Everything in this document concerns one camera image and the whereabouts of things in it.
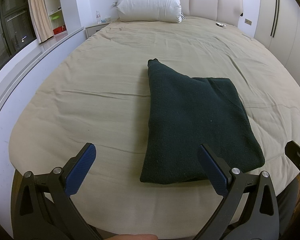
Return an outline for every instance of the beige upholstered headboard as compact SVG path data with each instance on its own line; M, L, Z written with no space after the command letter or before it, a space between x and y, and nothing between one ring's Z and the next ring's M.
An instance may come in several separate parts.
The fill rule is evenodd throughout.
M180 0L184 15L198 16L238 26L242 0Z

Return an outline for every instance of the curtain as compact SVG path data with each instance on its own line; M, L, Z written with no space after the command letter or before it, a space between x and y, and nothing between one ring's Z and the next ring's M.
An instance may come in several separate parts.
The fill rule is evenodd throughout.
M50 20L44 0L28 0L30 16L38 42L46 41L53 36Z

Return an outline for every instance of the human hand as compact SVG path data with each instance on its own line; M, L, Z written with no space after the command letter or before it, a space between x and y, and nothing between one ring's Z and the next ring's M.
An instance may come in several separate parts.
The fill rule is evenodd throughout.
M141 235L117 235L106 240L158 240L156 235L141 234Z

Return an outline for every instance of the nightstand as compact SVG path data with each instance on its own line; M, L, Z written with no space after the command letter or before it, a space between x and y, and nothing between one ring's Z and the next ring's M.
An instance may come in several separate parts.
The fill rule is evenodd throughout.
M91 37L96 32L100 31L103 27L106 27L109 23L99 23L86 27L87 37Z

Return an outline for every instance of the nightstand drawer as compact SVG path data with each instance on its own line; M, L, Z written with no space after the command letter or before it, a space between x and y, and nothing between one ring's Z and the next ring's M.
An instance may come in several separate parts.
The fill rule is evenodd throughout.
M107 25L108 23L86 28L87 36L91 37L93 34L95 34L97 31L100 31L103 27L106 27Z

